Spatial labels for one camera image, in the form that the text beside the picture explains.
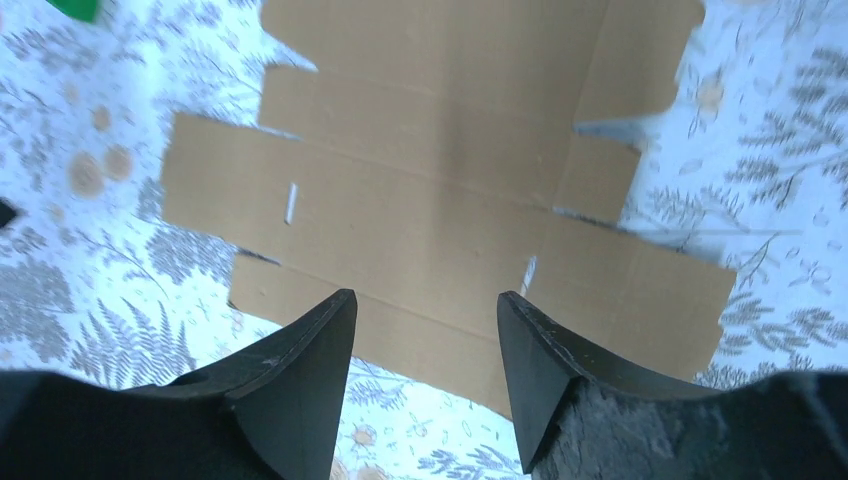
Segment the white tablecloth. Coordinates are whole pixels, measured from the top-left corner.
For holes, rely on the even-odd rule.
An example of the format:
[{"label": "white tablecloth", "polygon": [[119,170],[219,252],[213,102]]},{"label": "white tablecloth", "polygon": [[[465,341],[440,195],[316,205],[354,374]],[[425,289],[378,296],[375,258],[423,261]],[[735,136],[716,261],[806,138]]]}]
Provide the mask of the white tablecloth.
[{"label": "white tablecloth", "polygon": [[[165,383],[277,327],[233,312],[234,247],[164,224],[173,111],[253,124],[258,0],[104,0],[97,25],[0,0],[0,367]],[[645,151],[622,225],[740,271],[699,381],[848,364],[845,1],[710,0],[675,106],[586,125]],[[519,475],[511,424],[353,360],[333,478]]]}]

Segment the cardboard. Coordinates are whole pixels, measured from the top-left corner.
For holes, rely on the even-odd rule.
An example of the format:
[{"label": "cardboard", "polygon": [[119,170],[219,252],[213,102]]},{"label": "cardboard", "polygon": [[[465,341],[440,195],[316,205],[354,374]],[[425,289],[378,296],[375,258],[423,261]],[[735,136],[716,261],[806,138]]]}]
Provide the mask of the cardboard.
[{"label": "cardboard", "polygon": [[236,259],[239,309],[285,325],[353,288],[355,355],[507,416],[505,290],[689,380],[718,344],[734,273],[552,208],[617,220],[638,157],[571,126],[670,104],[702,13],[694,0],[269,1],[266,30],[319,73],[269,69],[260,123],[302,141],[178,115],[165,220],[281,260]]}]

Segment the floral pattern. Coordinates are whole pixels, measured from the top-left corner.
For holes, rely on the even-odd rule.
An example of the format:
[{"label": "floral pattern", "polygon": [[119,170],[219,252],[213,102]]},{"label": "floral pattern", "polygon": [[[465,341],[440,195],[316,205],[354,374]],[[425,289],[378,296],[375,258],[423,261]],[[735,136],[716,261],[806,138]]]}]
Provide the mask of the floral pattern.
[{"label": "floral pattern", "polygon": [[[102,3],[87,25],[0,0],[0,194],[23,213],[0,231],[0,367],[128,388],[278,328],[227,306],[235,247],[161,220],[173,112],[255,125],[265,65],[315,67],[261,0]],[[578,130],[643,152],[622,227],[739,272],[698,382],[841,369],[848,2],[705,3],[673,107]],[[517,457],[502,417],[351,360],[331,478],[506,480]]]}]

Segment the black object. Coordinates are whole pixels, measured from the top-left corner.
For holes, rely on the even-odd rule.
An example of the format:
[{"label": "black object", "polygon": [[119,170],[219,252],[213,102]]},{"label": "black object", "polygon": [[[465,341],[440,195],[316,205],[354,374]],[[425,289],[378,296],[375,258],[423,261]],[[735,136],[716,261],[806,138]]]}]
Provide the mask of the black object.
[{"label": "black object", "polygon": [[0,478],[327,480],[356,311],[340,290],[164,387],[0,373]]},{"label": "black object", "polygon": [[6,200],[0,198],[0,228],[12,223],[12,220],[18,217],[18,211],[11,206]]},{"label": "black object", "polygon": [[498,299],[498,330],[534,480],[848,478],[846,375],[699,387],[618,357],[515,292]]}]

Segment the tablecloth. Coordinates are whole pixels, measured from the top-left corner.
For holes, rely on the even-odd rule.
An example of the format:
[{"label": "tablecloth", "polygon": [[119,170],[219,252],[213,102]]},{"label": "tablecloth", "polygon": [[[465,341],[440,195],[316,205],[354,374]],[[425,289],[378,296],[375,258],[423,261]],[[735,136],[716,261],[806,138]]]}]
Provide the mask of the tablecloth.
[{"label": "tablecloth", "polygon": [[[314,68],[260,0],[0,0],[0,367],[166,383],[274,331],[227,308],[235,247],[161,220],[174,111],[255,124],[264,65]],[[848,364],[848,5],[708,0],[660,115],[580,126],[644,152],[621,226],[738,269],[701,383]],[[333,478],[520,474],[511,424],[353,359]]]}]

